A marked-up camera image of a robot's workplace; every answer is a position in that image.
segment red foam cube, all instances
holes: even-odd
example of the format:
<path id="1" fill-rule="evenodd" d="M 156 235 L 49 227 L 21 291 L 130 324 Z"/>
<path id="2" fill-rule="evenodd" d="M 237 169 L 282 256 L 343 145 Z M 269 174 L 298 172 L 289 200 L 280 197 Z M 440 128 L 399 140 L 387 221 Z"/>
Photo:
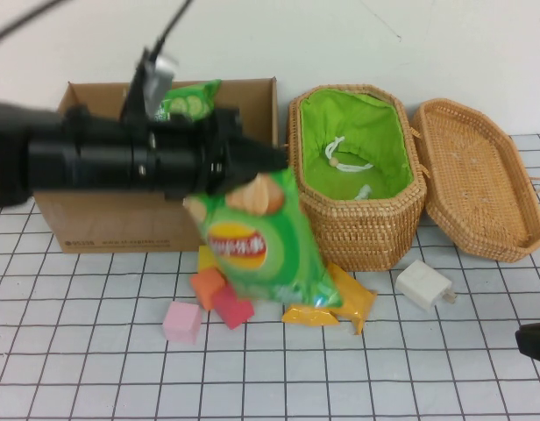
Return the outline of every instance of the red foam cube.
<path id="1" fill-rule="evenodd" d="M 239 327 L 254 316 L 254 308 L 251 302 L 239 300 L 230 285 L 220 289 L 212 297 L 212 303 L 219 317 L 230 329 Z"/>

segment white power adapter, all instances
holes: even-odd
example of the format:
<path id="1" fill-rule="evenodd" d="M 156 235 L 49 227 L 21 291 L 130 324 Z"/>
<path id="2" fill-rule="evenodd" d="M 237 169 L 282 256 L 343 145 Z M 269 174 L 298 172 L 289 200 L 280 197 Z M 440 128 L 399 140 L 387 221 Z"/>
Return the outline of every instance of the white power adapter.
<path id="1" fill-rule="evenodd" d="M 394 287 L 425 310 L 431 310 L 442 297 L 455 303 L 457 294 L 451 289 L 451 281 L 417 260 L 396 278 Z"/>

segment green chip bag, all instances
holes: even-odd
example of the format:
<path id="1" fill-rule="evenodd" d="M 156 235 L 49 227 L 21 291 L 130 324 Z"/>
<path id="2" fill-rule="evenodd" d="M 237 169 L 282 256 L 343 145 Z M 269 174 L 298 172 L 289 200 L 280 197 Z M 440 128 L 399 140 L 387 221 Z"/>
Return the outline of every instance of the green chip bag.
<path id="1" fill-rule="evenodd" d="M 193 196 L 185 206 L 240 296 L 339 307 L 291 169 L 258 175 L 225 196 Z"/>
<path id="2" fill-rule="evenodd" d="M 170 114 L 184 114 L 193 120 L 206 117 L 214 109 L 214 96 L 220 84 L 217 79 L 169 90 L 155 113 L 155 119 L 169 120 Z"/>

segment orange foam cube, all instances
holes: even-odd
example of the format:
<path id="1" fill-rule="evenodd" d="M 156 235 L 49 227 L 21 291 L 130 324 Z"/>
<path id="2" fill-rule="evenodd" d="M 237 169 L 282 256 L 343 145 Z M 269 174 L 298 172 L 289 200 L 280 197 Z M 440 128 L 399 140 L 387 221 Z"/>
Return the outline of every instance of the orange foam cube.
<path id="1" fill-rule="evenodd" d="M 190 283 L 198 301 L 205 310 L 212 310 L 211 298 L 225 286 L 225 278 L 215 268 L 204 269 L 192 276 Z"/>

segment lay's logo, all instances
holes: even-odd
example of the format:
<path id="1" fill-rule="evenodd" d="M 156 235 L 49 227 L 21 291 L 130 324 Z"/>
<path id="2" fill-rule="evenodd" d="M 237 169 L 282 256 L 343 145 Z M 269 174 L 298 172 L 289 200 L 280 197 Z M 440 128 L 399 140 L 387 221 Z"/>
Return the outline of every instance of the lay's logo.
<path id="1" fill-rule="evenodd" d="M 212 225 L 208 230 L 211 250 L 233 266 L 257 269 L 266 259 L 266 241 L 260 232 L 236 223 Z"/>

